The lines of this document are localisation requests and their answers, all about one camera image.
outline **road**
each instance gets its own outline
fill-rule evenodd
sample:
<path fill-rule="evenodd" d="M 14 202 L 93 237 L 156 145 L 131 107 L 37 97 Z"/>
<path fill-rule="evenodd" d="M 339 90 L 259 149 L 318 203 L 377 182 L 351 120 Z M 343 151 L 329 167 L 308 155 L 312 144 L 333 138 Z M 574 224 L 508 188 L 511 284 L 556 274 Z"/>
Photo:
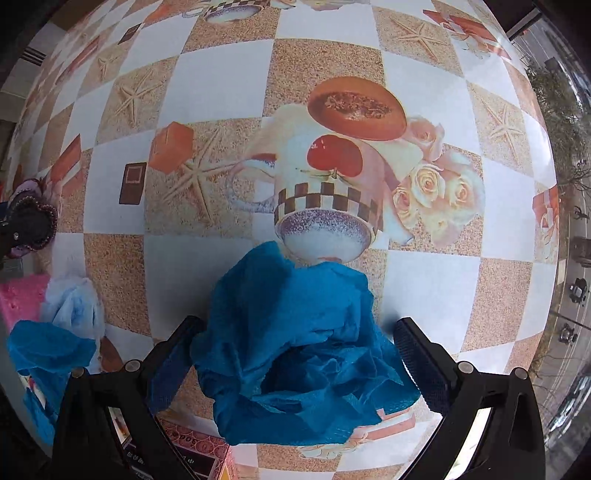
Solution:
<path fill-rule="evenodd" d="M 586 211 L 584 198 L 580 197 L 580 207 Z M 570 237 L 587 237 L 589 228 L 584 219 L 575 220 L 571 217 Z M 567 260 L 566 284 L 569 285 L 576 278 L 585 278 L 591 283 L 591 275 L 586 269 L 578 263 Z M 591 311 L 588 311 L 588 302 L 582 304 L 573 303 L 568 295 L 568 288 L 565 288 L 559 313 L 577 320 L 584 325 L 591 326 Z M 538 404 L 541 405 L 540 413 L 544 427 L 556 414 L 556 411 L 562 402 L 564 396 L 568 393 L 573 380 L 577 377 L 580 370 L 585 366 L 589 356 L 591 356 L 591 332 L 578 325 L 574 326 L 574 331 L 578 334 L 577 341 L 565 345 L 558 341 L 560 329 L 565 324 L 565 320 L 558 319 L 556 331 L 550 340 L 548 356 L 539 371 L 539 378 L 534 381 L 535 385 L 540 385 L 536 390 Z"/>
<path fill-rule="evenodd" d="M 545 22 L 538 21 L 525 34 L 520 35 L 514 40 L 514 44 L 525 53 L 525 63 L 530 61 L 543 67 L 544 62 L 552 57 L 560 60 L 559 53 L 544 32 L 545 28 L 548 28 Z M 579 196 L 576 202 L 586 211 L 583 196 Z M 575 220 L 571 218 L 570 237 L 587 237 L 587 228 L 591 229 L 591 226 L 588 227 L 584 219 Z M 585 269 L 578 263 L 567 260 L 566 284 L 573 283 L 576 278 L 585 278 L 591 284 L 591 273 L 586 273 Z M 587 310 L 587 303 L 573 303 L 568 296 L 568 290 L 566 288 L 559 313 L 591 326 L 591 312 Z M 534 381 L 535 385 L 539 385 L 535 390 L 544 427 L 556 414 L 573 380 L 591 356 L 591 332 L 589 330 L 585 330 L 580 326 L 574 326 L 574 331 L 579 336 L 574 344 L 565 345 L 558 341 L 560 329 L 564 323 L 565 320 L 558 319 L 556 331 L 550 341 L 548 356 L 544 359 L 539 371 L 540 378 Z"/>
<path fill-rule="evenodd" d="M 521 50 L 528 55 L 539 67 L 552 57 L 559 59 L 560 56 L 554 46 L 544 33 L 544 22 L 539 21 L 527 29 L 526 33 L 517 37 L 514 41 Z"/>

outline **box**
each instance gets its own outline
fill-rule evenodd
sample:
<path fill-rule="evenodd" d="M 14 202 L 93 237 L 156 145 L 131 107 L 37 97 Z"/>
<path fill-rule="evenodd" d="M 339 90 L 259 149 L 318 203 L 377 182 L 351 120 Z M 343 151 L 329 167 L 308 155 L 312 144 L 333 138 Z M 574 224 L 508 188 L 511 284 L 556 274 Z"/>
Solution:
<path fill-rule="evenodd" d="M 223 439 L 166 420 L 160 420 L 160 424 L 199 480 L 238 480 L 232 451 Z M 151 480 L 133 439 L 127 441 L 124 452 L 135 474 Z"/>
<path fill-rule="evenodd" d="M 80 143 L 80 134 L 78 134 L 51 167 L 51 181 L 55 183 L 64 180 L 72 168 L 80 161 L 81 155 L 82 145 Z"/>
<path fill-rule="evenodd" d="M 152 140 L 148 166 L 169 175 L 190 158 L 193 158 L 193 129 L 172 122 Z"/>
<path fill-rule="evenodd" d="M 139 205 L 144 192 L 146 176 L 146 163 L 128 163 L 123 172 L 121 192 L 119 193 L 120 205 Z"/>

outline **checkered mug pattern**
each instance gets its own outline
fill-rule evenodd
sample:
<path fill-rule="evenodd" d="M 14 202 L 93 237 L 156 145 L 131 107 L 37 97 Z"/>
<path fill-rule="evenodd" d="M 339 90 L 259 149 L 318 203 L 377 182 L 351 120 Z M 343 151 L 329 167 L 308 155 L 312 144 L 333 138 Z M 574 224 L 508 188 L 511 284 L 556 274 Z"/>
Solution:
<path fill-rule="evenodd" d="M 272 213 L 275 232 L 302 260 L 352 261 L 383 229 L 382 205 L 391 191 L 386 162 L 366 142 L 318 124 L 305 106 L 280 107 L 246 152 L 249 158 L 227 177 L 228 200 L 249 212 Z M 247 168 L 272 179 L 272 197 L 237 197 L 234 178 Z"/>

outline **sand texture tile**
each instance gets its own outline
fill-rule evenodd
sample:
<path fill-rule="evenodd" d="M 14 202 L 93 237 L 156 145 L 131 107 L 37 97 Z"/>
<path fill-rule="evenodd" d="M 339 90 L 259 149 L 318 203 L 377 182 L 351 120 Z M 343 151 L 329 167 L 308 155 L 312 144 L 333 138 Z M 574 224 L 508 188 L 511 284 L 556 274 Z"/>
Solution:
<path fill-rule="evenodd" d="M 43 89 L 45 91 L 49 92 L 54 87 L 57 76 L 60 73 L 60 68 L 61 68 L 62 64 L 63 63 L 60 63 L 60 64 L 56 65 L 55 67 L 53 67 L 53 70 L 47 75 L 47 78 L 45 79 L 45 83 L 43 84 Z"/>
<path fill-rule="evenodd" d="M 519 106 L 522 110 L 535 118 L 542 127 L 546 128 L 546 122 L 542 116 L 538 99 L 535 96 L 535 92 L 531 87 L 530 81 L 508 61 L 504 60 L 504 63 L 505 67 L 507 68 L 507 72 L 509 72 L 509 77 L 511 78 L 513 87 L 515 87 L 515 93 L 517 93 Z"/>
<path fill-rule="evenodd" d="M 38 84 L 40 85 L 43 80 L 47 78 L 47 75 L 51 72 L 55 62 L 57 60 L 57 55 L 54 56 L 47 56 L 43 63 L 41 64 L 41 74 L 39 75 Z"/>
<path fill-rule="evenodd" d="M 513 350 L 507 360 L 505 373 L 509 374 L 515 367 L 522 367 L 526 370 L 530 367 L 531 361 L 534 358 L 535 351 L 542 338 L 543 332 L 536 333 L 529 338 L 517 340 L 513 345 Z"/>
<path fill-rule="evenodd" d="M 462 352 L 513 342 L 517 337 L 532 264 L 481 258 L 478 284 Z"/>
<path fill-rule="evenodd" d="M 388 252 L 373 248 L 368 248 L 355 260 L 347 263 L 348 267 L 364 273 L 368 278 L 369 291 L 374 295 L 372 312 L 375 321 L 378 320 L 380 306 L 382 304 L 387 263 Z"/>
<path fill-rule="evenodd" d="M 444 2 L 439 2 L 438 0 L 433 0 L 432 3 L 435 7 L 435 10 L 437 10 L 442 15 L 455 15 L 456 17 L 466 18 L 467 20 L 472 20 L 473 22 L 480 23 L 480 19 L 468 15 L 466 12 L 456 7 L 445 4 Z"/>
<path fill-rule="evenodd" d="M 260 480 L 261 474 L 256 466 L 241 465 L 236 463 L 236 473 L 238 474 L 239 480 Z"/>
<path fill-rule="evenodd" d="M 177 59 L 157 61 L 115 80 L 100 119 L 97 145 L 156 127 Z"/>
<path fill-rule="evenodd" d="M 131 40 L 123 42 L 121 45 L 116 43 L 99 52 L 94 60 L 92 60 L 88 73 L 86 74 L 84 81 L 82 81 L 78 98 L 86 95 L 104 83 L 117 78 L 119 69 L 127 58 L 127 54 L 129 53 L 131 46 L 134 44 L 134 40 L 135 38 L 132 38 Z"/>
<path fill-rule="evenodd" d="M 88 178 L 88 167 L 92 149 L 84 150 L 80 157 L 80 171 L 76 174 L 79 179 L 72 179 L 79 186 L 67 196 L 60 198 L 59 217 L 57 220 L 58 232 L 83 232 L 84 220 L 84 199 L 86 196 L 86 180 Z"/>
<path fill-rule="evenodd" d="M 74 104 L 71 104 L 49 120 L 45 141 L 43 142 L 43 149 L 41 150 L 41 157 L 39 159 L 39 168 L 37 170 L 43 170 L 44 168 L 52 166 L 60 157 L 61 144 L 64 141 L 68 123 L 70 123 L 70 115 L 72 114 L 73 107 Z"/>
<path fill-rule="evenodd" d="M 183 53 L 228 43 L 275 38 L 280 13 L 279 8 L 265 8 L 246 20 L 225 24 L 199 19 L 185 43 Z"/>
<path fill-rule="evenodd" d="M 33 264 L 35 273 L 47 273 L 51 275 L 51 255 L 53 251 L 53 241 L 47 245 L 43 250 L 33 252 Z"/>
<path fill-rule="evenodd" d="M 201 392 L 194 367 L 189 370 L 174 399 L 197 417 L 213 420 L 213 400 Z"/>
<path fill-rule="evenodd" d="M 404 465 L 336 472 L 332 480 L 392 480 Z"/>
<path fill-rule="evenodd" d="M 39 111 L 39 116 L 37 117 L 35 132 L 51 119 L 51 112 L 53 111 L 53 107 L 56 104 L 57 96 L 60 94 L 60 91 L 61 89 L 56 87 L 45 98 L 41 111 Z"/>
<path fill-rule="evenodd" d="M 546 190 L 548 190 L 548 187 L 546 185 L 543 185 L 539 181 L 535 181 L 534 182 L 534 188 L 535 188 L 535 194 L 536 195 L 538 195 L 539 193 L 542 193 L 542 192 L 545 192 Z"/>
<path fill-rule="evenodd" d="M 417 422 L 429 421 L 434 417 L 434 413 L 429 409 L 427 402 L 421 395 L 418 400 L 410 407 L 411 413 L 414 414 Z"/>
<path fill-rule="evenodd" d="M 340 462 L 340 456 L 334 460 L 305 458 L 297 447 L 287 445 L 261 443 L 256 447 L 256 454 L 259 468 L 294 472 L 334 472 Z"/>
<path fill-rule="evenodd" d="M 103 302 L 107 322 L 150 336 L 143 237 L 85 233 L 84 251 L 86 273 Z"/>
<path fill-rule="evenodd" d="M 412 15 L 374 7 L 381 47 L 463 76 L 449 35 L 443 27 Z"/>
<path fill-rule="evenodd" d="M 72 45 L 72 51 L 76 51 L 80 48 L 85 48 L 90 41 L 95 37 L 96 29 L 99 28 L 99 25 L 102 23 L 103 18 L 99 18 L 96 22 L 92 25 L 88 25 L 82 33 L 78 36 L 74 44 Z"/>
<path fill-rule="evenodd" d="M 22 167 L 23 175 L 30 176 L 29 174 L 35 174 L 35 172 L 30 171 L 31 167 L 29 167 L 29 162 L 31 161 L 30 157 L 31 151 L 31 139 L 27 140 L 25 143 L 21 145 L 21 151 L 18 154 L 18 164 Z"/>
<path fill-rule="evenodd" d="M 361 77 L 385 86 L 380 52 L 334 41 L 275 40 L 263 115 L 272 115 L 286 103 L 306 103 L 316 85 L 341 76 Z"/>
<path fill-rule="evenodd" d="M 248 138 L 259 128 L 260 119 L 199 122 L 189 126 L 194 132 L 193 158 L 169 175 L 148 168 L 146 232 L 251 238 L 252 214 L 229 203 L 226 179 L 229 170 L 238 163 Z M 233 189 L 244 201 L 254 199 L 254 182 L 247 177 L 236 177 Z"/>
<path fill-rule="evenodd" d="M 521 110 L 473 83 L 468 83 L 468 90 L 484 156 L 532 177 L 530 145 Z"/>
<path fill-rule="evenodd" d="M 476 174 L 482 179 L 482 158 L 479 155 L 447 144 L 444 145 L 443 151 L 454 151 L 464 156 L 464 158 L 468 159 L 472 164 L 473 171 L 475 171 Z M 406 246 L 402 246 L 393 240 L 390 240 L 390 250 L 468 255 L 471 257 L 480 256 L 480 252 L 482 250 L 482 232 L 484 227 L 484 219 L 481 215 L 474 216 L 472 220 L 461 227 L 461 233 L 457 240 L 445 246 L 436 246 L 434 244 L 431 239 L 429 228 L 421 218 L 420 213 L 418 215 L 416 224 L 413 224 L 413 222 L 407 222 L 406 227 L 412 233 L 414 239 Z"/>

